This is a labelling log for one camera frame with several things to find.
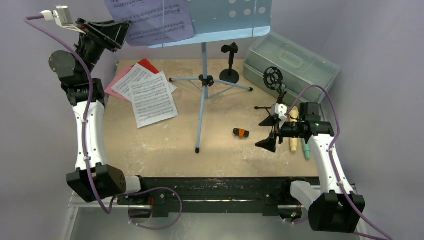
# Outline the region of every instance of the table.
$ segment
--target table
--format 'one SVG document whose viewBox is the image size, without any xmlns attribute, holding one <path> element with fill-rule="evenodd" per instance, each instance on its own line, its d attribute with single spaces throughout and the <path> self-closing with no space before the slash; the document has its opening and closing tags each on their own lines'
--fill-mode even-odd
<svg viewBox="0 0 424 240">
<path fill-rule="evenodd" d="M 132 66 L 139 60 L 121 60 Z M 150 61 L 167 78 L 200 75 L 202 61 L 165 59 Z M 219 77 L 228 68 L 227 59 L 208 60 L 208 74 Z M 205 101 L 201 151 L 195 153 L 202 93 L 188 81 L 173 82 L 172 94 L 178 117 L 137 129 L 130 102 L 110 96 L 104 115 L 104 141 L 109 164 L 125 175 L 143 177 L 317 177 L 313 158 L 306 160 L 299 141 L 297 152 L 284 139 L 272 153 L 255 147 L 266 139 L 270 127 L 259 127 L 268 113 L 255 106 L 271 106 L 276 99 L 243 78 L 243 60 L 235 59 L 233 69 L 240 74 L 238 84 L 252 92 L 233 88 Z M 193 81 L 201 87 L 200 81 Z M 228 86 L 215 83 L 209 95 Z M 234 128 L 250 131 L 249 138 L 233 135 Z"/>
</svg>

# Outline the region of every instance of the plastic storage box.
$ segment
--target plastic storage box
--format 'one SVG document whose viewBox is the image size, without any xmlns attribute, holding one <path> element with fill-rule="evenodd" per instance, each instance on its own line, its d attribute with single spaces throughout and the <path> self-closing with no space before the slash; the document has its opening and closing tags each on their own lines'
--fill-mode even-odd
<svg viewBox="0 0 424 240">
<path fill-rule="evenodd" d="M 288 89 L 284 102 L 288 105 L 310 85 L 329 90 L 340 72 L 340 66 L 272 32 L 250 46 L 244 61 L 244 78 L 278 97 L 277 91 L 269 90 L 264 84 L 264 71 L 269 67 L 281 70 Z M 314 87 L 303 94 L 301 101 L 320 103 L 324 97 L 324 92 Z"/>
</svg>

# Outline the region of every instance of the round black base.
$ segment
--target round black base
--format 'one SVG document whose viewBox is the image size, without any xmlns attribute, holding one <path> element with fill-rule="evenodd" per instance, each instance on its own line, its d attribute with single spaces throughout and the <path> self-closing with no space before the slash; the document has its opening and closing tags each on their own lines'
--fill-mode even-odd
<svg viewBox="0 0 424 240">
<path fill-rule="evenodd" d="M 231 69 L 231 76 L 228 76 L 229 72 L 229 69 L 225 69 L 224 71 L 222 71 L 219 75 L 219 79 L 232 84 L 238 83 L 240 79 L 239 73 L 236 70 Z"/>
</svg>

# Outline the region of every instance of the box handle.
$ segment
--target box handle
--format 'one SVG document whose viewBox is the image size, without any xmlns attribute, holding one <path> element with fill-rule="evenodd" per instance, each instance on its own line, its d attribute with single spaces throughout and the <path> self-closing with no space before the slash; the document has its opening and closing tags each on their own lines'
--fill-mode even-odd
<svg viewBox="0 0 424 240">
<path fill-rule="evenodd" d="M 281 61 L 283 61 L 284 63 L 288 64 L 289 66 L 291 66 L 292 68 L 295 69 L 299 69 L 300 67 L 302 67 L 305 62 L 302 58 L 294 55 L 291 52 L 283 52 L 278 59 L 280 59 Z"/>
</svg>

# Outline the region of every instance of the sheet music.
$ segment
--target sheet music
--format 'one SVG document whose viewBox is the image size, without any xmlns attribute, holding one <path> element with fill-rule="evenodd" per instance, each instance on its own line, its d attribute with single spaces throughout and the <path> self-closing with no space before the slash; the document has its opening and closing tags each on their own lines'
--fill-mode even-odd
<svg viewBox="0 0 424 240">
<path fill-rule="evenodd" d="M 130 100 L 130 84 L 144 81 L 152 76 L 154 76 L 154 74 L 151 71 L 147 70 L 140 64 L 136 64 L 131 69 L 131 71 L 129 71 L 129 73 L 127 73 L 121 80 L 112 86 L 112 90 Z M 177 87 L 169 82 L 168 84 L 171 89 L 171 93 L 173 93 Z"/>
<path fill-rule="evenodd" d="M 177 107 L 164 72 L 129 85 L 137 128 L 178 117 Z"/>
<path fill-rule="evenodd" d="M 187 0 L 104 0 L 115 22 L 131 21 L 129 45 L 152 46 L 195 36 Z"/>
</svg>

